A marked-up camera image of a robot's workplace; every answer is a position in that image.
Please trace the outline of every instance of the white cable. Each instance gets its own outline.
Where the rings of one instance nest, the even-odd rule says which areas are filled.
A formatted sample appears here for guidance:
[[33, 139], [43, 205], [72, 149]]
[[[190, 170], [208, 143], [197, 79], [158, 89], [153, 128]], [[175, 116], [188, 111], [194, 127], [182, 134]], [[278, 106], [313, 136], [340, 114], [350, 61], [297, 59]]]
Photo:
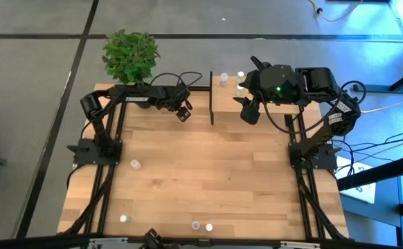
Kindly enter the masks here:
[[[308, 0], [308, 1], [312, 3], [312, 5], [314, 6], [315, 11], [317, 11], [317, 10], [320, 8], [314, 0]], [[363, 0], [360, 0], [360, 2], [359, 2], [356, 6], [354, 6], [354, 8], [352, 8], [351, 10], [349, 10], [346, 14], [344, 14], [343, 16], [341, 16], [341, 17], [339, 17], [339, 18], [337, 18], [337, 19], [334, 19], [334, 20], [330, 20], [330, 19], [326, 18], [325, 15], [323, 14], [323, 11], [320, 11], [320, 15], [321, 15], [326, 21], [329, 21], [329, 22], [338, 21], [338, 20], [340, 20], [340, 19], [343, 19], [343, 18], [347, 17], [347, 16], [348, 16], [353, 10], [355, 10], [355, 8], [357, 8], [361, 3], [363, 3]]]
[[390, 105], [387, 105], [387, 106], [385, 106], [385, 107], [380, 107], [380, 108], [376, 108], [376, 109], [372, 109], [372, 110], [368, 110], [368, 111], [360, 111], [360, 112], [361, 112], [361, 113], [372, 113], [372, 112], [374, 112], [374, 111], [381, 111], [381, 110], [383, 110], [383, 109], [386, 109], [386, 108], [389, 108], [389, 107], [393, 107], [393, 106], [396, 106], [396, 105], [398, 105], [398, 104], [403, 104], [403, 101], [396, 102], [396, 103], [394, 103], [394, 104], [390, 104]]
[[370, 155], [370, 156], [367, 156], [367, 157], [365, 157], [365, 158], [363, 158], [363, 159], [361, 159], [361, 160], [358, 160], [357, 162], [354, 162], [354, 163], [360, 163], [361, 161], [363, 161], [363, 160], [365, 160], [365, 159], [368, 159], [368, 158], [370, 158], [371, 156], [375, 156], [375, 155], [377, 155], [377, 154], [383, 153], [383, 152], [385, 152], [385, 151], [388, 151], [388, 150], [390, 150], [390, 149], [394, 149], [394, 148], [399, 147], [399, 146], [402, 146], [402, 145], [403, 145], [403, 142], [400, 143], [400, 144], [398, 144], [398, 145], [394, 145], [394, 146], [392, 146], [392, 147], [389, 147], [388, 149], [384, 149], [384, 150], [382, 150], [382, 151], [379, 151], [379, 152], [377, 152], [377, 153], [374, 153], [374, 154], [372, 154], [372, 155]]

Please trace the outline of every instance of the gray floor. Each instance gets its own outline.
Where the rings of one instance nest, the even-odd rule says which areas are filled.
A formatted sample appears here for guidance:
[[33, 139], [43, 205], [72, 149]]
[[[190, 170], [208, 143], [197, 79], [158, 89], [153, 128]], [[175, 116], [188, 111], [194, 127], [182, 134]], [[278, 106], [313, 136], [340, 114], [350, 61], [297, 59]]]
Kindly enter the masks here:
[[[353, 3], [317, 1], [328, 16], [339, 16]], [[81, 33], [91, 1], [0, 1], [0, 33]], [[307, 0], [285, 1], [100, 1], [91, 33], [111, 33], [120, 28], [156, 34], [297, 34], [297, 35], [401, 35], [394, 12], [385, 3], [364, 3], [347, 19], [335, 23], [316, 20]], [[255, 55], [273, 64], [293, 67], [326, 66], [337, 82], [360, 80], [390, 84], [403, 76], [403, 40], [246, 40], [158, 39], [162, 59], [154, 74], [199, 71], [208, 84], [214, 74], [253, 70]], [[84, 124], [79, 99], [95, 83], [113, 82], [101, 62], [104, 40], [88, 40], [71, 97], [60, 127], [29, 236], [55, 234], [66, 194], [66, 176]], [[21, 205], [33, 179], [42, 146], [55, 115], [71, 68], [78, 40], [0, 40], [0, 239], [10, 238]], [[163, 78], [162, 84], [175, 79]], [[363, 110], [382, 107], [403, 95], [371, 94]], [[329, 108], [323, 106], [323, 112]], [[381, 142], [403, 131], [403, 104], [363, 115], [346, 140]], [[403, 157], [403, 147], [383, 157]], [[368, 159], [372, 166], [383, 162]], [[396, 243], [395, 228], [346, 214], [351, 237], [366, 242]]]

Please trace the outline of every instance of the leaves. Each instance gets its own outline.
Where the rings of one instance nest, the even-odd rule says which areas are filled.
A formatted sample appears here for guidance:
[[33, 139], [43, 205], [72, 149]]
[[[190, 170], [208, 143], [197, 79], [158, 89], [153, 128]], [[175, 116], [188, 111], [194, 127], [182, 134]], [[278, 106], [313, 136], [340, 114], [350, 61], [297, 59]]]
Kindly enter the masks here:
[[108, 75], [123, 84], [142, 84], [145, 78], [152, 76], [155, 59], [160, 57], [153, 37], [147, 33], [125, 34], [124, 29], [107, 37], [108, 44], [103, 47], [106, 56], [102, 56], [102, 60]]

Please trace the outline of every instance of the wooden board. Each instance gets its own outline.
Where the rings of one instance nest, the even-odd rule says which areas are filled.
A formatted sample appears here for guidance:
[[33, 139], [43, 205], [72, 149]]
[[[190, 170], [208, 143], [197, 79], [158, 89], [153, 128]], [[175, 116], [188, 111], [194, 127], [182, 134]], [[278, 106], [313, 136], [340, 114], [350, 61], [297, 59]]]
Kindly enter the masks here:
[[[208, 92], [192, 92], [190, 101], [194, 109], [185, 123], [166, 110], [128, 104], [105, 234], [143, 236], [154, 228], [162, 237], [304, 239], [287, 153], [289, 136], [277, 132], [267, 118], [251, 126], [236, 113], [217, 118], [211, 126]], [[307, 108], [307, 123], [320, 118], [318, 111], [316, 106]], [[274, 119], [284, 124], [282, 115]], [[86, 130], [85, 136], [91, 135], [92, 130]], [[130, 166], [132, 159], [141, 162], [140, 170]], [[59, 232], [89, 202], [95, 172], [95, 166], [86, 166], [72, 176]], [[327, 171], [314, 172], [321, 207], [348, 235], [334, 177]], [[131, 222], [121, 223], [121, 215], [130, 216]], [[310, 217], [316, 234], [312, 210]], [[201, 223], [199, 231], [192, 230], [193, 221]], [[212, 232], [204, 229], [207, 223], [213, 224]]]
[[[213, 76], [213, 112], [241, 112], [242, 105], [233, 99], [237, 97], [235, 95], [236, 91], [236, 76], [229, 76], [226, 86], [220, 85], [220, 76]], [[243, 89], [240, 97], [248, 97], [248, 99], [252, 100], [252, 95], [248, 92], [248, 89]], [[298, 106], [296, 105], [281, 104], [280, 106], [276, 106], [275, 104], [268, 104], [267, 106], [270, 113], [298, 113]], [[265, 113], [263, 104], [260, 104], [259, 112]]]

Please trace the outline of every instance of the green plant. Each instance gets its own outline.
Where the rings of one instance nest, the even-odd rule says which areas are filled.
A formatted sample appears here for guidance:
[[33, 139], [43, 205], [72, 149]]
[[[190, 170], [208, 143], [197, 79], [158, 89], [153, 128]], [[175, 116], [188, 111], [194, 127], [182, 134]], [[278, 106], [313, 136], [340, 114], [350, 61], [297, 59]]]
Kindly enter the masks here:
[[123, 84], [147, 84], [145, 78], [152, 76], [155, 58], [160, 57], [155, 39], [147, 33], [125, 34], [124, 29], [107, 37], [106, 56], [102, 57], [106, 73]]

